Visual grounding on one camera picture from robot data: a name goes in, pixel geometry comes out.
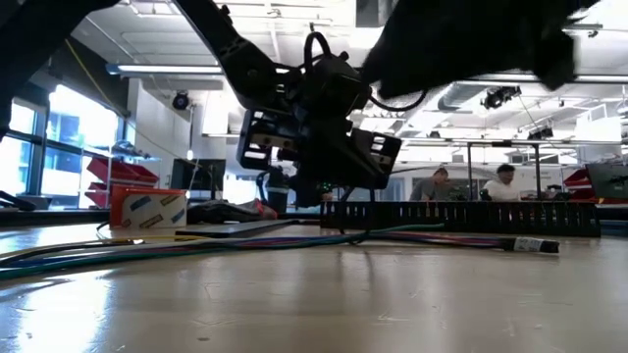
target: person sitting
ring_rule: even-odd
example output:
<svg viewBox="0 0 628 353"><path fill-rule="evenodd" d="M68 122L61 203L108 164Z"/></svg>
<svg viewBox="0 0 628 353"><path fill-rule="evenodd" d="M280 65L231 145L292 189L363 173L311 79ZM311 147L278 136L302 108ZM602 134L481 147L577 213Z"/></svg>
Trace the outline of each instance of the person sitting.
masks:
<svg viewBox="0 0 628 353"><path fill-rule="evenodd" d="M521 201L521 193L512 184L514 180L515 168L503 164L497 168L497 180L490 180L484 185L484 190L487 191L489 198L483 198L491 201Z"/></svg>
<svg viewBox="0 0 628 353"><path fill-rule="evenodd" d="M448 198L449 172L441 167L428 178L424 178L414 186L410 201L445 201Z"/></svg>

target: blue wire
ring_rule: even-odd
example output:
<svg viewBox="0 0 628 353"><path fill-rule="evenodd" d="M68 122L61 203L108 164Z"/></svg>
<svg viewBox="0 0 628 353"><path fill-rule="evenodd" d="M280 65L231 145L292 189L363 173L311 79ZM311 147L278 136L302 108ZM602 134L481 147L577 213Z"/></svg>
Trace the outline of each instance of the blue wire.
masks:
<svg viewBox="0 0 628 353"><path fill-rule="evenodd" d="M428 244L440 244L438 239L432 239L429 236L422 236L422 235L404 235L404 236L397 236L397 235L393 235L393 234L381 234L381 233L375 233L371 235L371 238L373 240L398 240L398 241L408 241L408 242L417 242L417 243L428 243ZM465 239L465 240L482 240L482 241L487 241L487 240L493 240L495 243L493 244L472 244L469 245L470 247L477 247L477 248L494 248L498 246L498 239L497 238L483 238L483 237L463 237L460 239ZM300 240L300 245L325 245L327 243L338 243L340 238L337 235L332 235L332 236L310 236L310 237L304 237L304 236L293 236L293 237L272 237L272 238L258 238L258 239L246 239L246 240L241 240L241 241L235 241L235 242L231 242L230 244L232 245L241 245L241 244L248 244L251 246L254 246L256 242L266 242L266 241L299 241ZM274 249L285 249L286 246L283 244L277 244L277 245L261 245L263 246L265 249L268 250L274 250ZM222 250L222 251L237 251L237 250L244 250L244 249L216 249L216 250ZM130 253L134 253L137 252L137 250L127 250L127 251L121 251L119 253L123 253L123 254L130 254ZM88 258L92 255L75 255L75 256L63 256L63 257L56 257L56 258L46 258L46 259L36 259L36 260L21 260L21 261L17 261L15 263L12 263L10 265L11 268L28 268L28 267L36 267L36 266L42 266L42 265L48 265L48 264L53 264L53 263L57 263L57 262L62 262L62 261L74 261L74 260L81 260L81 259L85 259Z"/></svg>

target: desk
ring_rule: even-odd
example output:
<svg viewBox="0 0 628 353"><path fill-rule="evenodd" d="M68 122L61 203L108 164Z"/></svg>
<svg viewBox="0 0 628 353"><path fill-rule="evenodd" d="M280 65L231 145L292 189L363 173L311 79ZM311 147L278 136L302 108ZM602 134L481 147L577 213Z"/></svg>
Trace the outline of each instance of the desk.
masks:
<svg viewBox="0 0 628 353"><path fill-rule="evenodd" d="M94 228L0 231L0 250ZM628 242L562 242L560 256L367 243L0 282L0 352L625 352Z"/></svg>

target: ceiling light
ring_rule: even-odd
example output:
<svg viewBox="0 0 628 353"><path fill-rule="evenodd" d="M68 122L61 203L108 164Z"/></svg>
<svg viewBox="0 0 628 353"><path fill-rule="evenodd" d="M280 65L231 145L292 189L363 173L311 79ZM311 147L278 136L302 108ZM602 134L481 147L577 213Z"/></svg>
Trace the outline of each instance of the ceiling light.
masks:
<svg viewBox="0 0 628 353"><path fill-rule="evenodd" d="M221 75L219 66L168 66L168 65L107 65L111 75L170 74L170 75Z"/></svg>

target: cable label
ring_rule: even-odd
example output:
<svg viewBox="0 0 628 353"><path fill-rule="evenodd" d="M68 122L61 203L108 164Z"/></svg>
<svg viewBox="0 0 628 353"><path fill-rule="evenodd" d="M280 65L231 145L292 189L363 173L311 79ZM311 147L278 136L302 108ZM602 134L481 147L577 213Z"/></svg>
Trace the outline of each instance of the cable label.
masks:
<svg viewBox="0 0 628 353"><path fill-rule="evenodd" d="M517 237L514 241L514 251L540 251L541 244L543 241L541 239L535 239L531 237Z"/></svg>

